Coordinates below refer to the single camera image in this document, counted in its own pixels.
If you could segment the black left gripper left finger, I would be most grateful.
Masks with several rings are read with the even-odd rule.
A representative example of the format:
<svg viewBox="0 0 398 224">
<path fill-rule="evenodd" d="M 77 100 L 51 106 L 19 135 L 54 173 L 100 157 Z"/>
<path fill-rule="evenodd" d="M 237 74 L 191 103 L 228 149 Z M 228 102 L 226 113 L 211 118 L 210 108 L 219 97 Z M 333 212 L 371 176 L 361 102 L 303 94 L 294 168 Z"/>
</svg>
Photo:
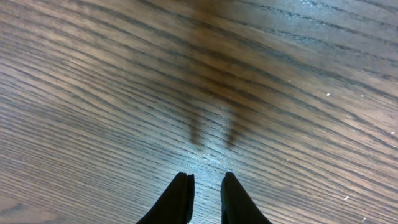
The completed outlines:
<svg viewBox="0 0 398 224">
<path fill-rule="evenodd" d="M 193 214 L 194 175 L 178 173 L 137 224 L 187 224 Z"/>
</svg>

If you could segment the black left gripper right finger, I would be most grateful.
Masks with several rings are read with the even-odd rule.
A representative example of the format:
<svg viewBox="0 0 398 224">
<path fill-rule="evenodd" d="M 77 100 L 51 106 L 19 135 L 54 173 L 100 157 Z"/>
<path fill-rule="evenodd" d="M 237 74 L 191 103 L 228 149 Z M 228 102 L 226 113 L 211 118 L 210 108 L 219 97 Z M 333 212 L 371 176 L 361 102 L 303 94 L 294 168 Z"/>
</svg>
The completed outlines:
<svg viewBox="0 0 398 224">
<path fill-rule="evenodd" d="M 271 224 L 232 172 L 221 183 L 221 223 Z"/>
</svg>

